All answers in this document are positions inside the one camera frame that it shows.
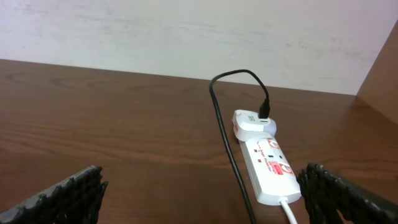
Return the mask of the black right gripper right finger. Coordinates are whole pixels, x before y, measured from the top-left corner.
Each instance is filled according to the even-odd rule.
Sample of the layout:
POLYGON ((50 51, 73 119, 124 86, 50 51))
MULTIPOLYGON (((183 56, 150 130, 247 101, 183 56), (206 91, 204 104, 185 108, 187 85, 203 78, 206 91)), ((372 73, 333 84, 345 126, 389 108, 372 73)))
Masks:
POLYGON ((310 223, 397 224, 397 204, 309 163, 297 176, 310 223))

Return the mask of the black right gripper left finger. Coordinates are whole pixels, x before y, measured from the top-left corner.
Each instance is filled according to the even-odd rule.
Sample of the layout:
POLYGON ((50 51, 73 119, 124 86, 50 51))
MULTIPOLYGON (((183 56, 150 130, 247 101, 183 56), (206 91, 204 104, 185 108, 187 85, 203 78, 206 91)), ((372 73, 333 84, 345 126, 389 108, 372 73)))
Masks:
POLYGON ((1 212, 2 224, 96 224, 108 182, 89 166, 1 212))

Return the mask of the white USB charger adapter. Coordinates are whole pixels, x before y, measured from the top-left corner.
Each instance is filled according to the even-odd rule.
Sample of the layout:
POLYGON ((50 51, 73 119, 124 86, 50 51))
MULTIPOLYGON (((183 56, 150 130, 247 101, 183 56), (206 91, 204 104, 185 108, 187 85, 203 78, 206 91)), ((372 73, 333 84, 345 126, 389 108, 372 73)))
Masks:
POLYGON ((277 131, 277 126, 273 119, 261 119, 253 111, 234 111, 232 122, 234 134, 239 141, 248 141, 258 136, 274 138, 277 131))

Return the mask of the white power strip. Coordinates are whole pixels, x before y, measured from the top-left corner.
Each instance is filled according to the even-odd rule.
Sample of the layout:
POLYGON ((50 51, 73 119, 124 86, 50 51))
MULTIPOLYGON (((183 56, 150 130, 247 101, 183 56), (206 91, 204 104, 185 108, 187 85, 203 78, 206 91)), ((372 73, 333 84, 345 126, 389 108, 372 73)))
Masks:
POLYGON ((278 206, 282 200, 292 203, 301 197, 293 169, 276 139, 258 136, 239 145, 259 203, 278 206))

